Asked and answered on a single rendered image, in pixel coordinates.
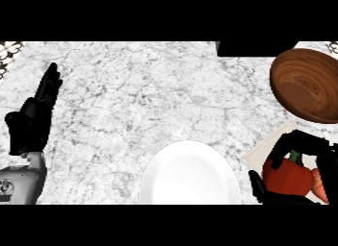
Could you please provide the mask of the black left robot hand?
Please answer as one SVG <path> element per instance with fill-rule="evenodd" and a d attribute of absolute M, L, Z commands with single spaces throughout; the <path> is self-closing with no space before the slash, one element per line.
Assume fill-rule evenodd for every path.
<path fill-rule="evenodd" d="M 56 63 L 52 62 L 34 96 L 25 99 L 19 110 L 10 111 L 4 116 L 10 136 L 10 156 L 44 150 L 60 86 L 62 78 L 56 70 Z"/>

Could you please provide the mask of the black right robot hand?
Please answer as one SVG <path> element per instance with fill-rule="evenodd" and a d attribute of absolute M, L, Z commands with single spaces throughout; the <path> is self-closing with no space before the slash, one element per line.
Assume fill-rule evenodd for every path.
<path fill-rule="evenodd" d="M 315 157 L 315 164 L 321 178 L 324 193 L 327 196 L 327 205 L 338 206 L 338 143 L 329 144 L 329 140 L 323 137 L 306 134 L 299 130 L 293 130 L 287 134 L 281 134 L 265 161 L 273 162 L 271 167 L 278 169 L 281 159 L 289 157 L 289 152 L 295 151 L 301 154 Z M 270 192 L 265 188 L 262 177 L 255 170 L 248 171 L 252 195 L 262 205 L 320 205 L 305 196 L 286 195 Z"/>

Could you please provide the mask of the red bell pepper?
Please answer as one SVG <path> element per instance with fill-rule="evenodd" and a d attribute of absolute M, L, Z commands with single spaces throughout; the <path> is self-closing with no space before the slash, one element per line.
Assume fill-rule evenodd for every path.
<path fill-rule="evenodd" d="M 301 154 L 289 152 L 289 157 L 281 159 L 278 169 L 271 167 L 267 160 L 262 165 L 262 182 L 270 192 L 305 196 L 314 185 L 311 169 L 302 163 Z"/>

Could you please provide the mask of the brown wooden bowl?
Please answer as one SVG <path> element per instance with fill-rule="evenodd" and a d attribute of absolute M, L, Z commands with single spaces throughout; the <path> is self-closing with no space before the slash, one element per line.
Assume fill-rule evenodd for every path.
<path fill-rule="evenodd" d="M 293 115 L 338 124 L 338 60 L 329 55 L 305 48 L 281 52 L 270 68 L 270 87 Z"/>

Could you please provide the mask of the white oval plate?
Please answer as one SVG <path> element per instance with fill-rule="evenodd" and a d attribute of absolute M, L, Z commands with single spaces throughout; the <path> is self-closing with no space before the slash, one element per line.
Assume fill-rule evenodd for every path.
<path fill-rule="evenodd" d="M 230 164 L 193 140 L 177 141 L 155 155 L 141 178 L 140 204 L 239 205 L 242 194 Z"/>

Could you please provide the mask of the orange carrot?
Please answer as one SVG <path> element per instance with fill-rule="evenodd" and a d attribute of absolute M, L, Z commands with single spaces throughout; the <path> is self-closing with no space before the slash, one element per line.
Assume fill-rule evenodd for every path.
<path fill-rule="evenodd" d="M 321 178 L 320 178 L 320 173 L 318 173 L 317 168 L 312 169 L 312 175 L 314 175 L 312 193 L 321 199 L 321 201 L 327 204 L 327 196 L 324 193 L 324 188 L 323 188 Z"/>

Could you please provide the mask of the pale square board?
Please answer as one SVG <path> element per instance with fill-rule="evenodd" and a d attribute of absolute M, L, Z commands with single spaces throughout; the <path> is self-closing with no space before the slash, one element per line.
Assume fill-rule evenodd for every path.
<path fill-rule="evenodd" d="M 248 164 L 248 169 L 252 169 L 259 174 L 259 177 L 262 177 L 262 164 L 265 161 L 265 158 L 273 150 L 273 147 L 276 145 L 276 142 L 281 136 L 281 134 L 287 134 L 299 128 L 295 126 L 295 123 L 287 121 L 284 122 L 265 136 L 265 138 L 255 144 L 255 146 L 248 150 L 248 152 L 243 154 L 243 160 Z M 302 156 L 302 162 L 306 168 L 311 170 L 317 167 L 315 164 L 315 157 L 308 156 L 304 154 Z M 312 191 L 308 192 L 306 198 L 321 205 L 326 205 L 323 200 L 314 195 Z"/>

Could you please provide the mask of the black appliance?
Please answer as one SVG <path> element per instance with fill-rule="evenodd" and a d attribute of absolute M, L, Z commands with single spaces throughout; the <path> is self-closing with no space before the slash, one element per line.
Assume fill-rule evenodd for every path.
<path fill-rule="evenodd" d="M 218 57 L 276 57 L 292 49 L 296 41 L 217 41 Z"/>

